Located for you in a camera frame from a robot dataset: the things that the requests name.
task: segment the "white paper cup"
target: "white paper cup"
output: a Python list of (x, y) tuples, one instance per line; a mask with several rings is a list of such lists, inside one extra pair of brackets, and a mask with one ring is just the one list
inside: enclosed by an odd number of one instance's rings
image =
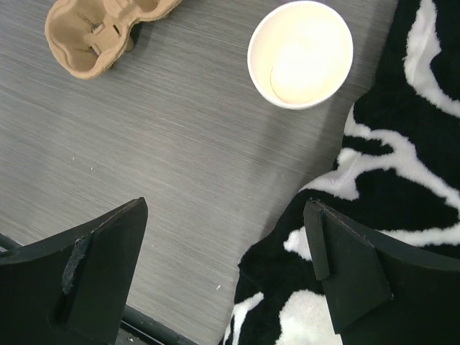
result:
[(306, 109), (335, 94), (353, 62), (353, 39), (343, 18), (316, 1), (294, 1), (269, 13), (249, 43), (247, 65), (265, 99)]

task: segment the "black metal bar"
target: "black metal bar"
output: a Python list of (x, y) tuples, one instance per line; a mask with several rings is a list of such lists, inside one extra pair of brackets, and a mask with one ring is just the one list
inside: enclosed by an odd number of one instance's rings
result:
[(121, 328), (136, 334), (144, 342), (152, 345), (196, 345), (191, 340), (175, 333), (165, 325), (149, 318), (138, 310), (126, 305)]
[(10, 239), (8, 236), (0, 234), (0, 247), (5, 248), (6, 250), (12, 250), (22, 246), (16, 241)]
[(158, 341), (145, 341), (143, 337), (138, 336), (135, 332), (124, 330), (122, 328), (118, 331), (115, 345), (164, 345)]

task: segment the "gray textured surface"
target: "gray textured surface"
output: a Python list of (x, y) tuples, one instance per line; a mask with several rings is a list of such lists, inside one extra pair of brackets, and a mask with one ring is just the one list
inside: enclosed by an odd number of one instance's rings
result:
[(396, 0), (328, 0), (355, 59), (314, 109), (257, 94), (246, 48), (282, 0), (185, 0), (113, 70), (76, 80), (43, 27), (52, 0), (0, 0), (0, 229), (28, 244), (144, 196), (129, 303), (199, 344), (229, 317), (236, 264), (301, 184), (326, 171), (372, 82)]

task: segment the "black and white fur rug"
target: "black and white fur rug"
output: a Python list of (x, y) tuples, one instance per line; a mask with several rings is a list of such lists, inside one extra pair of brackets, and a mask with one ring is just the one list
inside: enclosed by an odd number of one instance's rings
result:
[(400, 0), (375, 84), (351, 108), (331, 172), (311, 181), (242, 257), (221, 344), (340, 345), (315, 279), (303, 209), (439, 254), (460, 252), (460, 0)]

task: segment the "cup rim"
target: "cup rim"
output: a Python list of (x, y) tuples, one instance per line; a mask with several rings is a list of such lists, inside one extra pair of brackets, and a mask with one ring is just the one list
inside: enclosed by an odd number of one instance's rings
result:
[[(254, 45), (254, 41), (255, 41), (255, 38), (256, 36), (259, 34), (260, 30), (263, 28), (263, 26), (265, 26), (265, 24), (271, 19), (273, 18), (276, 14), (278, 14), (278, 12), (281, 12), (283, 9), (286, 9), (288, 7), (291, 7), (291, 6), (303, 6), (303, 5), (306, 5), (306, 4), (309, 4), (309, 5), (315, 5), (315, 6), (321, 6), (321, 7), (324, 7), (326, 9), (328, 9), (330, 12), (333, 13), (333, 15), (335, 15), (344, 25), (345, 25), (345, 28), (346, 28), (346, 32), (348, 33), (348, 37), (349, 37), (349, 44), (351, 45), (351, 51), (350, 51), (350, 63), (349, 65), (347, 66), (347, 72), (344, 74), (344, 77), (342, 78), (341, 82), (338, 83), (337, 87), (334, 88), (331, 92), (327, 93), (325, 96), (323, 96), (322, 98), (316, 100), (316, 101), (313, 101), (313, 102), (307, 102), (307, 103), (288, 103), (288, 102), (284, 102), (284, 101), (281, 101), (280, 99), (278, 98), (275, 98), (271, 95), (269, 95), (268, 93), (266, 93), (262, 87), (259, 85), (259, 83), (256, 81), (256, 78), (254, 77), (254, 72), (252, 71), (252, 62), (251, 62), (251, 56), (252, 56), (252, 48), (253, 48), (253, 45)], [(337, 90), (340, 89), (340, 87), (342, 87), (342, 85), (344, 84), (345, 80), (348, 78), (348, 75), (350, 73), (350, 70), (351, 70), (351, 66), (353, 64), (353, 56), (354, 56), (354, 43), (353, 43), (353, 37), (351, 35), (351, 31), (350, 31), (350, 28), (349, 26), (347, 25), (347, 23), (345, 22), (345, 19), (335, 10), (333, 9), (332, 7), (329, 7), (328, 5), (326, 4), (323, 4), (321, 2), (317, 2), (317, 1), (314, 1), (314, 0), (298, 0), (298, 1), (292, 1), (292, 2), (289, 2), (287, 4), (283, 4), (279, 7), (277, 7), (276, 9), (273, 9), (269, 14), (267, 14), (264, 19), (257, 25), (255, 31), (253, 32), (252, 36), (251, 36), (251, 40), (249, 41), (249, 46), (248, 46), (248, 50), (247, 50), (247, 66), (248, 66), (248, 70), (249, 70), (249, 75), (251, 77), (251, 80), (252, 80), (252, 83), (254, 84), (254, 86), (256, 87), (256, 89), (259, 91), (259, 93), (267, 100), (269, 101), (270, 103), (276, 105), (276, 106), (279, 106), (281, 108), (285, 108), (285, 109), (292, 109), (292, 110), (300, 110), (300, 109), (307, 109), (307, 108), (311, 108), (311, 107), (314, 107), (314, 106), (317, 106), (318, 104), (320, 103), (323, 103), (325, 100), (327, 100), (328, 98), (332, 97), (332, 95), (334, 95)]]

